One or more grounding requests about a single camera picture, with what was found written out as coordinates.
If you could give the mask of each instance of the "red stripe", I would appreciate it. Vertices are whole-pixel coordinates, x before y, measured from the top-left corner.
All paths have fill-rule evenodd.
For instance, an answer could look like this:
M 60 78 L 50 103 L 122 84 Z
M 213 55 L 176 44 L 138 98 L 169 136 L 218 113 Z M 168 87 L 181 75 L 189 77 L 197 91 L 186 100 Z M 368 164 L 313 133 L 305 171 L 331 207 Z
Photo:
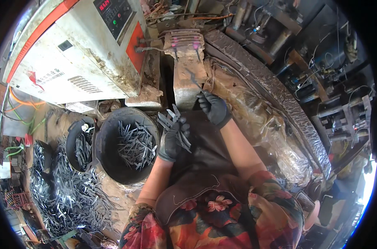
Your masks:
M 24 47 L 22 47 L 19 52 L 14 64 L 12 65 L 9 76 L 7 77 L 6 83 L 10 83 L 12 77 L 22 59 L 25 57 L 26 53 L 31 49 L 32 45 L 39 39 L 39 37 L 62 15 L 69 11 L 73 5 L 75 5 L 79 0 L 64 0 L 60 5 L 58 5 L 34 30 L 31 36 L 26 41 Z

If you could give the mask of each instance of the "gloved hand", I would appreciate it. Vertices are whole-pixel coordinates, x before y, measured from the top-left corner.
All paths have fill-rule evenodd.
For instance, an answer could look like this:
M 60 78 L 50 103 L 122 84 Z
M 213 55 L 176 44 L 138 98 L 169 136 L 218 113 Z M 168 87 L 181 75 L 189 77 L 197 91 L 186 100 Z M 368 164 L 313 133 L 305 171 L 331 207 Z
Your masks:
M 230 109 L 220 97 L 211 94 L 207 90 L 204 92 L 205 94 L 201 92 L 197 95 L 200 107 L 205 112 L 209 121 L 221 129 L 232 117 Z
M 176 138 L 176 134 L 182 131 L 185 137 L 190 135 L 190 125 L 186 122 L 185 117 L 181 117 L 171 128 L 165 133 L 165 130 L 161 137 L 161 146 L 158 150 L 158 156 L 169 162 L 176 162 L 178 154 L 181 152 L 179 140 Z

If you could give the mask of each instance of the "red plastic chair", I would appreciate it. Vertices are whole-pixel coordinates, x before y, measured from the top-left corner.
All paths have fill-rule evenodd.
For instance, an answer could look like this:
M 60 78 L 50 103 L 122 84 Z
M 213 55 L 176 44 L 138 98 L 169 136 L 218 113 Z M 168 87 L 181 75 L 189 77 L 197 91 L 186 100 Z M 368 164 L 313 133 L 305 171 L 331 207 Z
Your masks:
M 14 200 L 15 206 L 20 208 L 31 204 L 32 202 L 29 200 L 29 193 L 22 192 L 18 194 L 12 194 L 12 198 Z

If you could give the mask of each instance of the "red digital numbers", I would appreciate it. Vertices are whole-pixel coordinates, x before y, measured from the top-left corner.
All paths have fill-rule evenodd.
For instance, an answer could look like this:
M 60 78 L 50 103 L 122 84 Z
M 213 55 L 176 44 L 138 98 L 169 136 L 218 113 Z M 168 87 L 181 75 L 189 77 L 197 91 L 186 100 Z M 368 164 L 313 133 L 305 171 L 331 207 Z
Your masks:
M 107 5 L 109 4 L 109 0 L 105 0 L 100 6 L 100 10 L 103 11 L 105 10 L 105 8 L 107 7 Z

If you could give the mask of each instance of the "black bucket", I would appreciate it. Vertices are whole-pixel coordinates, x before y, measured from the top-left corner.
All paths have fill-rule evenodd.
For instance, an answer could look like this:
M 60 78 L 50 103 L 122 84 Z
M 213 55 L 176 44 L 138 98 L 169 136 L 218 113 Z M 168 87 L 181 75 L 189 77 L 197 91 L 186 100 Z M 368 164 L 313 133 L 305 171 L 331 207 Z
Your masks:
M 79 172 L 88 172 L 89 170 L 91 170 L 95 164 L 92 162 L 92 160 L 89 162 L 89 164 L 87 165 L 86 167 L 86 170 L 83 170 L 81 168 L 81 166 L 79 165 L 77 159 L 76 159 L 76 155 L 75 155 L 75 151 L 76 151 L 76 138 L 77 136 L 82 133 L 82 125 L 84 124 L 89 124 L 89 127 L 95 127 L 94 128 L 94 132 L 93 132 L 93 138 L 92 138 L 92 141 L 94 143 L 95 139 L 96 139 L 96 132 L 98 131 L 98 127 L 96 125 L 96 123 L 94 122 L 94 119 L 92 119 L 91 117 L 83 117 L 81 120 L 79 121 L 75 121 L 71 124 L 71 126 L 68 128 L 68 137 L 66 139 L 66 157 L 68 158 L 68 161 L 69 163 L 71 164 L 72 168 L 76 171 L 79 171 Z
M 141 171 L 127 167 L 118 153 L 117 144 L 120 143 L 121 136 L 119 121 L 122 121 L 123 126 L 130 124 L 130 129 L 136 128 L 136 122 L 140 125 L 143 124 L 153 137 L 152 144 L 156 144 L 158 148 L 160 144 L 159 132 L 157 126 L 144 112 L 133 107 L 123 107 L 113 111 L 101 125 L 96 136 L 93 158 L 96 157 L 104 171 L 113 180 L 124 185 L 132 185 L 141 182 L 150 175 L 156 157 L 152 160 L 152 164 Z

